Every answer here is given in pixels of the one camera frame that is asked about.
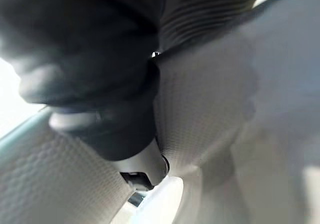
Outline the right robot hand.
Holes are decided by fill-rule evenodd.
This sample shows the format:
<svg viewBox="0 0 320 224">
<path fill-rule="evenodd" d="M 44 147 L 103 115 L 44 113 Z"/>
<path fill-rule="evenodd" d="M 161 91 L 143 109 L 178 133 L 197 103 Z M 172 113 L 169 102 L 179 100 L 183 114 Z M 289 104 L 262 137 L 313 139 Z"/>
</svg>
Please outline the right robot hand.
<svg viewBox="0 0 320 224">
<path fill-rule="evenodd" d="M 113 162 L 136 189 L 169 171 L 153 101 L 164 51 L 219 29 L 256 0 L 0 0 L 0 54 L 49 124 Z"/>
</svg>

